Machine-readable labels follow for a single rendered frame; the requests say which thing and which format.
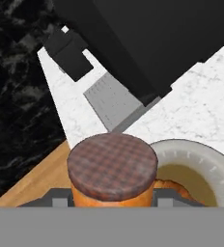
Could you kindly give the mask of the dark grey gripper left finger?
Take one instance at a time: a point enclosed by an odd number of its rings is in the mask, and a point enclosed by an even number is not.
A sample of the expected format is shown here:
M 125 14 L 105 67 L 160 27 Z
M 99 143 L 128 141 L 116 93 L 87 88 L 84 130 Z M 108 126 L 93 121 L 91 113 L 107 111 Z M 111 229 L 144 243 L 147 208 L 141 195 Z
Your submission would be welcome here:
M 21 206 L 34 207 L 73 207 L 72 193 L 69 188 L 51 188 L 41 198 Z

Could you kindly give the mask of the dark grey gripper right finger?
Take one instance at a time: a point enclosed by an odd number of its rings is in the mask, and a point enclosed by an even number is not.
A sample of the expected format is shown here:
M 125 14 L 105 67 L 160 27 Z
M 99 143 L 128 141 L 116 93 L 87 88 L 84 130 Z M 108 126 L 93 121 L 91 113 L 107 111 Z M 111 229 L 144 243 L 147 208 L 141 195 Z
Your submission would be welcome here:
M 183 207 L 194 206 L 202 207 L 203 204 L 191 201 L 182 197 L 174 189 L 155 189 L 153 193 L 152 206 L 154 207 Z

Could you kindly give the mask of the orange jam jar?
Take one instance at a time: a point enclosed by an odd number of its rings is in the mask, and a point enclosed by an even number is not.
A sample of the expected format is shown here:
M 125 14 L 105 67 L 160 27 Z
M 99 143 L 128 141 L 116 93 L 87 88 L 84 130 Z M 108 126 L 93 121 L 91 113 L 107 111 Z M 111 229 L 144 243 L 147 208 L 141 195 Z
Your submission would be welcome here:
M 143 140 L 118 133 L 88 137 L 68 157 L 76 206 L 149 206 L 157 171 L 154 150 Z

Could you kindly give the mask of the golden brown croissant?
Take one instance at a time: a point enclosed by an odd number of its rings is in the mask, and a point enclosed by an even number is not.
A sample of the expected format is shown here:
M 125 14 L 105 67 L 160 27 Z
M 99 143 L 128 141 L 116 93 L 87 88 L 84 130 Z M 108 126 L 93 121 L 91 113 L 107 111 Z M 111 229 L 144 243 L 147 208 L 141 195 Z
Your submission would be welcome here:
M 174 189 L 183 198 L 194 201 L 194 199 L 184 186 L 170 179 L 157 179 L 154 182 L 154 189 Z

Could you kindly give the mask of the wooden cutting board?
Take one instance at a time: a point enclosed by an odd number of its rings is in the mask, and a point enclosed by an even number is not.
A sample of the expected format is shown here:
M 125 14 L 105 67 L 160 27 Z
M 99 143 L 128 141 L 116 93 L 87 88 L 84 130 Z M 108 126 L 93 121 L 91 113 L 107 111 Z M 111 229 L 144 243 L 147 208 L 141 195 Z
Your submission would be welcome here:
M 70 147 L 65 141 L 0 197 L 0 207 L 23 205 L 41 198 L 51 188 L 70 188 L 69 153 Z

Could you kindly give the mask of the white plate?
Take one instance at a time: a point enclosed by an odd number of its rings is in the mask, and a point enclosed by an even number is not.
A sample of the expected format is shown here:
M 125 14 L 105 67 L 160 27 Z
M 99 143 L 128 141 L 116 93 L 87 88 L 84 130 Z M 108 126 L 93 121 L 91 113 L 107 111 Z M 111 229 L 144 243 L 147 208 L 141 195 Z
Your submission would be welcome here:
M 151 144 L 158 158 L 158 175 L 181 184 L 205 206 L 224 207 L 224 154 L 184 139 Z

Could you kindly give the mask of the black coffee machine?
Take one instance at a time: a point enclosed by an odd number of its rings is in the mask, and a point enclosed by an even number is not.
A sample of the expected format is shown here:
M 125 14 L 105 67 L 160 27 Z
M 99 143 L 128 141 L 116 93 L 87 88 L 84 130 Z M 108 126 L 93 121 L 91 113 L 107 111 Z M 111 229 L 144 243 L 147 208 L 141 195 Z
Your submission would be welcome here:
M 44 47 L 78 81 L 106 73 L 84 94 L 104 127 L 122 132 L 171 90 L 196 63 L 224 46 L 224 0 L 52 0 L 68 27 Z

